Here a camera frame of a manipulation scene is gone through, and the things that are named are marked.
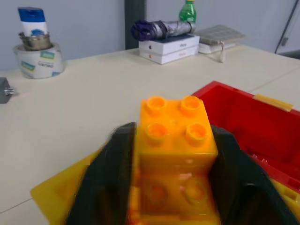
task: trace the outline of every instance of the gray wall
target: gray wall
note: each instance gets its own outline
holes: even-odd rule
[[[147,0],[146,19],[177,20],[184,0]],[[295,0],[195,0],[197,29],[223,24],[248,36],[244,44],[275,52]]]
[[[1,0],[0,71],[17,68],[17,8],[26,6],[44,10],[51,41],[60,44],[65,60],[125,49],[124,0]]]

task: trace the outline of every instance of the white tape roll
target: white tape roll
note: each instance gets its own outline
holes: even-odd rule
[[[26,51],[23,45],[14,47],[14,53],[22,73],[27,78],[40,79],[57,76],[64,71],[60,46],[42,51]]]

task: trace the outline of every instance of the red storage bin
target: red storage bin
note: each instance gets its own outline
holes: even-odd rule
[[[300,193],[300,112],[286,112],[216,81],[193,95],[203,100],[212,125],[233,133],[270,177]]]

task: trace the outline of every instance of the white box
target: white box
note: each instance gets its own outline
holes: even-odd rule
[[[183,50],[179,50],[177,52],[172,52],[169,54],[161,55],[161,54],[156,54],[153,52],[150,52],[148,50],[144,50],[140,48],[140,56],[149,59],[153,62],[157,62],[159,64],[165,64],[167,62],[171,62],[174,60],[179,60],[182,58],[185,58],[187,56],[195,55],[198,53],[198,43],[196,46],[192,46],[190,48],[186,48]]]
[[[199,39],[199,36],[186,34],[156,41],[140,41],[139,48],[151,53],[166,55],[198,45]]]

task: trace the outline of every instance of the orange lego brick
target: orange lego brick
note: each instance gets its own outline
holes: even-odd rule
[[[181,166],[207,173],[218,155],[203,102],[194,96],[143,100],[135,148],[141,169],[152,171]]]
[[[193,96],[143,100],[135,136],[129,223],[219,225],[208,179],[217,156],[201,100]]]

